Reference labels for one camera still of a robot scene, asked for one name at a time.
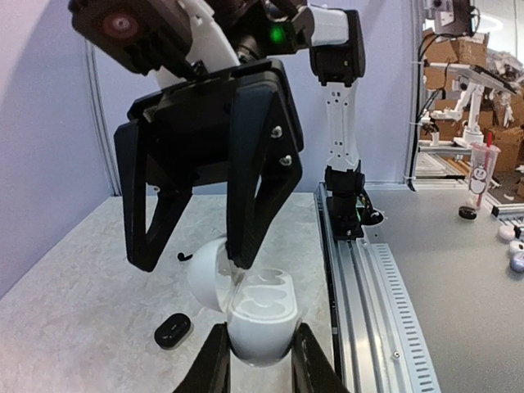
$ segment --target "stack of cardboard boxes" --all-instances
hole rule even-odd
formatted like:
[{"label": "stack of cardboard boxes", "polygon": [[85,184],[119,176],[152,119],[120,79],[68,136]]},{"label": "stack of cardboard boxes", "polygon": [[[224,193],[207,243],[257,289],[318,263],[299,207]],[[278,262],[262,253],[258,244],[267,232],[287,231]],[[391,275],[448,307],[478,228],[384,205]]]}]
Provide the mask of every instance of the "stack of cardboard boxes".
[{"label": "stack of cardboard boxes", "polygon": [[[433,35],[431,30],[424,32],[424,37]],[[434,42],[426,50],[426,59],[431,63],[460,63],[486,68],[487,46],[489,35],[477,34],[474,38],[458,38],[455,40],[445,40]],[[424,42],[429,43],[432,37],[425,38]],[[426,88],[437,90],[443,88],[446,92],[453,90],[453,81],[456,78],[451,73],[447,75],[443,70],[424,68]],[[482,132],[487,134],[492,132],[493,141],[501,150],[497,162],[496,172],[514,171],[515,168],[524,163],[524,131],[521,125],[524,124],[524,97],[521,93],[511,96],[511,105],[514,121],[507,128],[503,126],[506,105],[501,102],[500,95],[496,96],[495,104],[489,108],[481,108],[478,124]],[[437,100],[435,109],[443,111],[445,108],[454,108],[456,100]],[[463,118],[458,122],[450,120],[437,120],[436,124],[440,129],[440,140],[451,141],[455,137],[462,136],[463,122],[468,120],[469,112],[464,112]],[[431,139],[431,135],[421,135],[421,139]]]}]

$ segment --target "blue ball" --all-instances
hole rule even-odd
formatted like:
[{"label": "blue ball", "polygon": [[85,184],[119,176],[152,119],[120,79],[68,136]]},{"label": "blue ball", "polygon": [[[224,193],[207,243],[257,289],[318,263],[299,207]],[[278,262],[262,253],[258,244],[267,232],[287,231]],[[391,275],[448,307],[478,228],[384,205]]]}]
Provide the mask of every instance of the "blue ball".
[{"label": "blue ball", "polygon": [[509,266],[515,273],[524,273],[524,252],[518,252],[512,256]]}]

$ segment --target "white container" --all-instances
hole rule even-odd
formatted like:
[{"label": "white container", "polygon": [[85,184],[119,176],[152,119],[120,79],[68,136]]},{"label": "white container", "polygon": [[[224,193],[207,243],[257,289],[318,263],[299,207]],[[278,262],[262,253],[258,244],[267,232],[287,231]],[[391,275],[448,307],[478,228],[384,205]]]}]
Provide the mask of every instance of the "white container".
[{"label": "white container", "polygon": [[198,301],[227,315],[240,360],[265,367],[286,355],[299,319],[291,275],[279,269],[242,272],[228,259],[221,237],[195,253],[188,281]]}]

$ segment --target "green led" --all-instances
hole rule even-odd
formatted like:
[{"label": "green led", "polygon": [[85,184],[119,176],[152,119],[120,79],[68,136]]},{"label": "green led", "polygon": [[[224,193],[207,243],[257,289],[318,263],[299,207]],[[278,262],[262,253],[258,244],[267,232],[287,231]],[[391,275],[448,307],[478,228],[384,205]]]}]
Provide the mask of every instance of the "green led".
[{"label": "green led", "polygon": [[269,37],[274,43],[283,43],[286,40],[284,29],[279,25],[271,27],[271,30],[269,31]]}]

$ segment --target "white lid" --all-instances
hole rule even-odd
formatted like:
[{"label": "white lid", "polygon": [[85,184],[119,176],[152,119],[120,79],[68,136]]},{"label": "white lid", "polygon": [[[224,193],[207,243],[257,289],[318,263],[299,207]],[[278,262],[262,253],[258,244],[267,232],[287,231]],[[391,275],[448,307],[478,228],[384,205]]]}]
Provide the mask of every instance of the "white lid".
[{"label": "white lid", "polygon": [[226,250],[226,237],[219,237],[198,249],[189,262],[187,280],[196,299],[218,312],[228,311],[238,273]]}]

